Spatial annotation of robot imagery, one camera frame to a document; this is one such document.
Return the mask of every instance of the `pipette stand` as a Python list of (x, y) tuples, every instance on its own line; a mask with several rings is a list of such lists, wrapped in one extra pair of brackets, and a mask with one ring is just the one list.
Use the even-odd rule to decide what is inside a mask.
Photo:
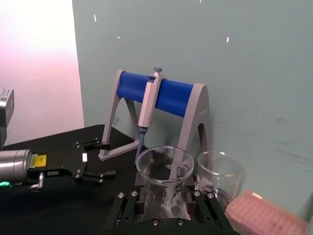
[[(134, 142), (116, 149), (101, 150), (99, 154), (100, 160), (104, 161), (113, 158), (138, 147), (139, 128), (134, 101), (142, 103), (148, 80), (149, 77), (145, 75), (122, 70), (117, 72), (113, 87), (111, 111), (104, 128), (102, 143), (109, 143), (114, 115), (122, 98), (126, 100), (131, 115), (134, 128)], [(156, 101), (156, 108), (184, 118), (178, 148), (188, 152), (193, 137), (198, 131), (201, 152), (205, 153), (210, 150), (209, 96), (207, 87), (204, 84), (196, 83), (191, 85), (163, 79)]]

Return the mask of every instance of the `pink pipette tip box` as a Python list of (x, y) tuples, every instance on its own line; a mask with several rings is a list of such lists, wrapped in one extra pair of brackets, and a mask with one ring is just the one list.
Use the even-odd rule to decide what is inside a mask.
[(308, 223), (247, 190), (225, 212), (241, 235), (306, 235)]

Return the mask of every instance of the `screw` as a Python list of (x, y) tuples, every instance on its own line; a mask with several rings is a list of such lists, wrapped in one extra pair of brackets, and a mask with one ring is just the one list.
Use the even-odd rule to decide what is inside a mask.
[(137, 196), (137, 194), (138, 193), (136, 191), (132, 191), (132, 193), (131, 193), (131, 195), (134, 196), (134, 197)]
[(161, 68), (158, 68), (158, 67), (154, 67), (153, 70), (156, 71), (156, 72), (162, 72), (162, 69), (161, 69)]
[(195, 191), (195, 192), (194, 192), (194, 195), (195, 195), (196, 197), (199, 197), (199, 196), (201, 195), (201, 193), (200, 193), (199, 191)]
[(207, 197), (208, 197), (208, 198), (213, 198), (213, 197), (214, 197), (214, 194), (210, 192), (210, 193), (207, 194)]
[(152, 221), (152, 224), (153, 224), (154, 226), (157, 226), (157, 225), (159, 224), (159, 221), (158, 221), (157, 219), (154, 219), (154, 220)]
[(119, 194), (118, 194), (118, 197), (119, 198), (123, 198), (125, 195), (122, 193), (122, 192), (120, 192)]
[(179, 226), (183, 226), (185, 222), (182, 219), (179, 219), (177, 223)]

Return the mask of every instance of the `beaker rim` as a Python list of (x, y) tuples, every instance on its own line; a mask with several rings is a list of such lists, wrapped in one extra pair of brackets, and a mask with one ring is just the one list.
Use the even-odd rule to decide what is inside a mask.
[[(186, 156), (188, 156), (188, 158), (190, 159), (190, 163), (191, 163), (191, 167), (189, 169), (189, 171), (183, 176), (183, 177), (178, 177), (178, 178), (175, 178), (173, 180), (158, 180), (158, 179), (155, 179), (155, 178), (151, 178), (149, 176), (147, 176), (146, 174), (144, 174), (142, 172), (142, 170), (139, 168), (138, 166), (138, 162), (139, 160), (141, 159), (142, 156), (144, 156), (147, 152), (150, 152), (150, 151), (153, 151), (155, 149), (158, 149), (158, 148), (173, 148), (173, 149), (177, 149), (181, 152), (183, 152)], [(191, 156), (190, 153), (188, 153), (187, 151), (181, 149), (181, 148), (178, 148), (178, 147), (174, 147), (174, 146), (169, 146), (169, 145), (161, 145), (161, 146), (156, 146), (156, 147), (153, 147), (153, 148), (148, 148), (146, 149), (145, 151), (143, 151), (139, 156), (138, 156), (138, 159), (136, 161), (136, 168), (137, 168), (137, 171), (142, 175), (142, 177), (146, 180), (149, 180), (151, 182), (153, 182), (154, 184), (160, 184), (160, 185), (166, 185), (166, 184), (173, 184), (173, 183), (179, 183), (181, 181), (184, 181), (186, 180), (193, 172), (193, 169), (194, 169), (194, 158)]]
[[(228, 159), (228, 160), (233, 161), (233, 163), (235, 163), (237, 165), (239, 170), (236, 173), (224, 174), (224, 173), (217, 173), (215, 171), (212, 171), (212, 170), (208, 169), (207, 167), (205, 167), (201, 163), (200, 158), (204, 157), (205, 155), (207, 155), (209, 153), (211, 153), (213, 156), (216, 156), (218, 154), (218, 155), (220, 155), (220, 156), (218, 156), (218, 158), (224, 158), (224, 159)], [(239, 175), (243, 174), (244, 171), (245, 171), (244, 166), (239, 161), (237, 161), (236, 159), (234, 159), (232, 157), (229, 157), (228, 155), (225, 155), (225, 153), (221, 154), (220, 152), (215, 152), (215, 151), (207, 151), (205, 153), (199, 154), (198, 157), (197, 157), (197, 163), (203, 170), (211, 173), (212, 175), (216, 175), (216, 176), (223, 176), (223, 177), (239, 176)]]

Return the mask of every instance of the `pipette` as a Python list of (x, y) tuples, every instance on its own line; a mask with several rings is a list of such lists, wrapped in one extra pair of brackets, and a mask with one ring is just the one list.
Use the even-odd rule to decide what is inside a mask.
[(157, 102), (157, 95), (158, 91), (161, 85), (161, 82), (163, 80), (163, 77), (160, 75), (160, 72), (162, 72), (161, 68), (154, 68), (154, 74), (149, 76), (149, 80), (146, 85), (145, 94), (142, 101), (138, 126), (140, 130), (140, 139), (139, 139), (139, 145), (136, 152), (135, 157), (135, 163), (137, 161), (137, 158), (141, 152), (141, 148), (143, 146), (143, 141), (146, 132), (148, 131), (148, 127), (151, 123), (153, 111), (156, 106)]

